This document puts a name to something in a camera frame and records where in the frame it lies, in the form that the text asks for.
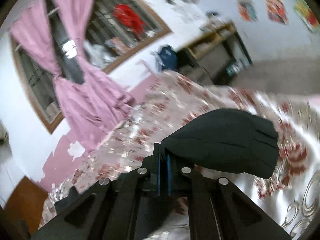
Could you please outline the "right pink curtain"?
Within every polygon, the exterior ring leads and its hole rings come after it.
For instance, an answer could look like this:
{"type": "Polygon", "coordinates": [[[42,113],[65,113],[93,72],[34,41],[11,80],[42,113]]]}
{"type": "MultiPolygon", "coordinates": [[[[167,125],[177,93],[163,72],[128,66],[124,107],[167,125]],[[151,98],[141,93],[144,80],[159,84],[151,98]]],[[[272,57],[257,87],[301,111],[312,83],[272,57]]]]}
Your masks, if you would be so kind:
{"type": "Polygon", "coordinates": [[[88,100],[99,120],[125,119],[131,112],[133,97],[101,69],[91,65],[84,50],[85,33],[94,0],[54,0],[63,26],[76,46],[76,61],[84,75],[88,100]]]}

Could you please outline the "wooden shelf desk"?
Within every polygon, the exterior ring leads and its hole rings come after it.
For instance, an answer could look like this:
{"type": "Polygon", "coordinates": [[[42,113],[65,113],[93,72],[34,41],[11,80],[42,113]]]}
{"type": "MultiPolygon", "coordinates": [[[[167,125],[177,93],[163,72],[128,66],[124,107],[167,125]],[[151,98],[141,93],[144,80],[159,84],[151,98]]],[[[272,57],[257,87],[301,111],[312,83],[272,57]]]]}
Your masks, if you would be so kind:
{"type": "Polygon", "coordinates": [[[252,59],[233,22],[202,34],[176,53],[176,70],[199,85],[228,85],[252,59]]]}

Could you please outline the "wooden framed barred window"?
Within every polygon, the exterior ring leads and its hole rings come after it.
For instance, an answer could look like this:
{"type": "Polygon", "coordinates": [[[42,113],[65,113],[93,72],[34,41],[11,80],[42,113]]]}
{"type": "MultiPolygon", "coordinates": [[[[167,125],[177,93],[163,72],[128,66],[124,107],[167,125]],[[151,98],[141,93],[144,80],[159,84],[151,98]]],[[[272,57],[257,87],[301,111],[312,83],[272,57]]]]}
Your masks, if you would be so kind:
{"type": "MultiPolygon", "coordinates": [[[[75,44],[68,38],[58,8],[53,0],[44,0],[53,32],[54,49],[63,77],[83,83],[80,67],[73,58],[75,44]]],[[[110,73],[137,52],[171,33],[170,28],[142,0],[95,0],[85,35],[85,52],[89,61],[110,73]],[[113,15],[118,4],[127,4],[144,21],[144,32],[134,34],[113,15]]],[[[49,133],[53,133],[63,120],[56,99],[52,75],[43,70],[21,45],[11,41],[16,69],[26,86],[27,97],[39,119],[49,133]]]]}

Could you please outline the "blue backpack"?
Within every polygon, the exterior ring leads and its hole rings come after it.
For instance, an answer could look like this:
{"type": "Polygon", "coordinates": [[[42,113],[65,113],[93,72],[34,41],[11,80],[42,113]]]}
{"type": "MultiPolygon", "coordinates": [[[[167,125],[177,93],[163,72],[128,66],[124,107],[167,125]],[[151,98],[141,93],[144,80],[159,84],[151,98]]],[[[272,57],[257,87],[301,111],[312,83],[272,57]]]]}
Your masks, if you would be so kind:
{"type": "Polygon", "coordinates": [[[175,71],[177,68],[176,51],[170,45],[159,47],[158,51],[151,51],[150,54],[155,57],[155,70],[162,72],[165,70],[175,71]]]}

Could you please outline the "pink curtain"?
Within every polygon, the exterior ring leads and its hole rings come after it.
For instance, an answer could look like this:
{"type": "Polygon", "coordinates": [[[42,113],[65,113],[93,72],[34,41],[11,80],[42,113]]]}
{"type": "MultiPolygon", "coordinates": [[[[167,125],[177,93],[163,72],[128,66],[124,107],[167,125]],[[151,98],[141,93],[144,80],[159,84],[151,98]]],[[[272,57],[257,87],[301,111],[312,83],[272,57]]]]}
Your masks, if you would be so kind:
{"type": "Polygon", "coordinates": [[[53,77],[53,85],[63,116],[88,151],[94,151],[121,119],[107,94],[108,86],[94,88],[90,64],[85,63],[83,84],[73,83],[62,75],[53,45],[44,0],[35,0],[25,8],[10,28],[12,36],[28,55],[53,77]]]}
{"type": "Polygon", "coordinates": [[[94,0],[54,0],[63,26],[76,46],[76,61],[84,75],[88,100],[99,120],[125,119],[131,112],[133,97],[101,69],[91,65],[84,50],[85,33],[94,0]]]}

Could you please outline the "colourful wall poster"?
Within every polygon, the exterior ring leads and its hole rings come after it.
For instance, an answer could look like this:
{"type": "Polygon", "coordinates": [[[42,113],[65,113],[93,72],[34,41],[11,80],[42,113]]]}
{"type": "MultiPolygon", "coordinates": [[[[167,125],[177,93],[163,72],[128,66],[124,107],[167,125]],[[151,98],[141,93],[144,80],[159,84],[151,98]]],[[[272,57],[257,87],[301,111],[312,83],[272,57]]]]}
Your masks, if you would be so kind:
{"type": "Polygon", "coordinates": [[[282,0],[264,0],[267,8],[268,18],[280,24],[287,25],[288,19],[282,0]]]}
{"type": "Polygon", "coordinates": [[[319,31],[319,21],[304,0],[295,0],[293,9],[312,33],[319,31]]]}
{"type": "Polygon", "coordinates": [[[246,22],[257,22],[258,17],[252,0],[237,0],[239,14],[246,22]]]}

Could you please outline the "red cloth at window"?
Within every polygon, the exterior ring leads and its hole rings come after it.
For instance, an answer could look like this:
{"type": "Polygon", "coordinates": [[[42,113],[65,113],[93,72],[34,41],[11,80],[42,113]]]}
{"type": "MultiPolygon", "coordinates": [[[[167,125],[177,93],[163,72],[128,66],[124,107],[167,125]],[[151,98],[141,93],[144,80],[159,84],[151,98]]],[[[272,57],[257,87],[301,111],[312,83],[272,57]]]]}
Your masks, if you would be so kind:
{"type": "Polygon", "coordinates": [[[113,9],[113,15],[122,25],[128,27],[134,34],[140,35],[144,32],[144,21],[129,5],[116,5],[113,9]]]}

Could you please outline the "brown wooden headboard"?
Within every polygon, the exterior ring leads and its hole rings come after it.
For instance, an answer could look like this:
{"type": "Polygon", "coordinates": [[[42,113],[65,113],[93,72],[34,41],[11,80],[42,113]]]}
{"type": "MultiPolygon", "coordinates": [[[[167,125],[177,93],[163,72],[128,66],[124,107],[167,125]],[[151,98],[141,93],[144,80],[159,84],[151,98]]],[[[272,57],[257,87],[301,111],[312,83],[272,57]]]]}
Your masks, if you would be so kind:
{"type": "Polygon", "coordinates": [[[16,225],[25,221],[29,232],[33,234],[39,228],[44,201],[47,197],[48,192],[24,176],[9,197],[4,213],[16,225]]]}

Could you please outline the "black jacket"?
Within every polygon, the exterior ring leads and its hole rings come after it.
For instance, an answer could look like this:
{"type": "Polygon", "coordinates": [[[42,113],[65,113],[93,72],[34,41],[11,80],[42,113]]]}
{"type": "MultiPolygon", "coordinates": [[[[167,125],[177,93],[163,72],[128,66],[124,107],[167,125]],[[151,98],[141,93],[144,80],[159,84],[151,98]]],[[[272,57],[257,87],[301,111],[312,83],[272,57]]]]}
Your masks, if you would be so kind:
{"type": "Polygon", "coordinates": [[[278,132],[265,118],[238,109],[198,116],[160,143],[161,154],[228,173],[272,176],[279,158],[278,132]]]}

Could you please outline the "left pink curtain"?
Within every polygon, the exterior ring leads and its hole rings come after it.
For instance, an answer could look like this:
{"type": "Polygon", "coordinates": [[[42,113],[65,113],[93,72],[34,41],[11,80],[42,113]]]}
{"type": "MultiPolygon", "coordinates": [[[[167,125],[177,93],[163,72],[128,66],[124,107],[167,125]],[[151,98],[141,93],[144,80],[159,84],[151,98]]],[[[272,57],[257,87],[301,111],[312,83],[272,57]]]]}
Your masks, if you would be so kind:
{"type": "Polygon", "coordinates": [[[108,86],[94,88],[90,64],[85,63],[83,84],[73,83],[62,75],[53,45],[44,0],[35,0],[25,8],[10,28],[12,36],[28,55],[53,77],[53,85],[63,116],[88,151],[94,151],[121,119],[107,94],[108,86]]]}

